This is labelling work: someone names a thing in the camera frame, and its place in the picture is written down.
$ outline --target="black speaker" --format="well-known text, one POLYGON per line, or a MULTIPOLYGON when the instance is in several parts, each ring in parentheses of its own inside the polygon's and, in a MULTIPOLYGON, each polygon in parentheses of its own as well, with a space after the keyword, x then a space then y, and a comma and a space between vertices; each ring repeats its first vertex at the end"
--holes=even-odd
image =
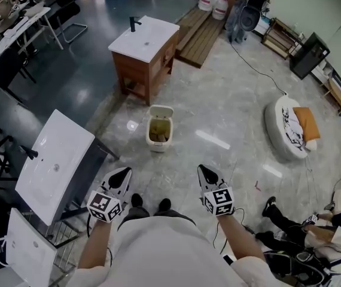
POLYGON ((296 55, 291 57, 290 70, 303 80, 329 53, 325 42, 313 33, 296 55))

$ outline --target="white pet bed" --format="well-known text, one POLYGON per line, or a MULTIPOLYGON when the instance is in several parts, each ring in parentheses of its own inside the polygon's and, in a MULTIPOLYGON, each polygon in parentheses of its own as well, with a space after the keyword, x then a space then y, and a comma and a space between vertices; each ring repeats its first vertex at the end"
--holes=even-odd
POLYGON ((302 160, 307 156, 304 148, 299 150, 294 146, 285 133, 282 108, 300 107, 299 103, 288 96, 282 96, 266 106, 265 124, 273 146, 277 152, 287 160, 302 160))

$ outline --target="wooden platform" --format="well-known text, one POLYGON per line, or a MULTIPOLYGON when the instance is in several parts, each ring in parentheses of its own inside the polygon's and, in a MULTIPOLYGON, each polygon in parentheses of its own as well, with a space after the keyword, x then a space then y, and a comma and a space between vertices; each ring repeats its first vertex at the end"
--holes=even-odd
POLYGON ((211 16, 211 12, 196 7, 177 24, 180 25, 180 31, 176 58, 201 68, 225 21, 216 20, 211 16))

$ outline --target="gray tile floor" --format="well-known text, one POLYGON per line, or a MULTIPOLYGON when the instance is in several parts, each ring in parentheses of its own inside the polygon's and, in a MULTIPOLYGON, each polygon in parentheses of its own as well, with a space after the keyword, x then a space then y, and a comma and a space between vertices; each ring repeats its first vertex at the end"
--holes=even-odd
MULTIPOLYGON (((63 51, 53 41, 46 45, 37 39, 34 44, 40 52, 27 66, 37 84, 17 75, 10 85, 16 95, 26 100, 29 111, 0 91, 0 127, 14 136, 17 143, 32 145, 54 109, 84 127, 117 83, 108 46, 129 27, 129 16, 148 15, 176 22, 194 7, 196 0, 77 0, 77 3, 81 12, 71 21, 87 24, 87 32, 71 45, 62 41, 63 51)), ((17 175, 25 158, 12 147, 10 153, 17 175)))
MULTIPOLYGON (((172 146, 165 153, 148 149, 148 108, 129 96, 104 124, 101 135, 102 141, 113 145, 121 155, 120 161, 107 160, 94 186, 100 184, 106 172, 130 166, 131 186, 142 194, 150 213, 161 199, 168 197, 173 208, 192 218, 210 241, 217 221, 198 199, 200 163, 221 169, 233 188, 235 206, 245 209, 243 223, 255 231, 277 231, 261 217, 271 195, 277 196, 281 210, 298 222, 322 210, 341 177, 341 117, 337 116, 336 106, 323 98, 323 91, 312 77, 303 81, 295 77, 288 62, 260 44, 259 37, 250 35, 247 42, 236 48, 253 67, 274 77, 301 106, 310 107, 321 132, 317 151, 303 161, 286 162, 279 158, 265 132, 263 109, 281 94, 270 78, 253 71, 221 35, 202 69, 176 61, 172 76, 154 99, 154 104, 169 105, 175 110, 172 146), (137 123, 137 128, 131 129, 128 122, 137 123), (204 140, 196 131, 230 147, 204 140), (270 173, 267 166, 277 172, 270 173)), ((124 214, 114 222, 115 229, 124 214)), ((235 216, 242 219, 242 212, 235 216)), ((220 248, 223 241, 223 234, 219 233, 216 247, 220 248)))

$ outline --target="orange pillow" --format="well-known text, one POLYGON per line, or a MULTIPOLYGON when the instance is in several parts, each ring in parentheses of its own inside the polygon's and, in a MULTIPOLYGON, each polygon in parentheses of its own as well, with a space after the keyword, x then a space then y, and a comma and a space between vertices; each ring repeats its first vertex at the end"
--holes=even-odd
POLYGON ((303 129, 303 140, 311 141, 312 139, 321 138, 318 127, 310 108, 293 108, 303 129))

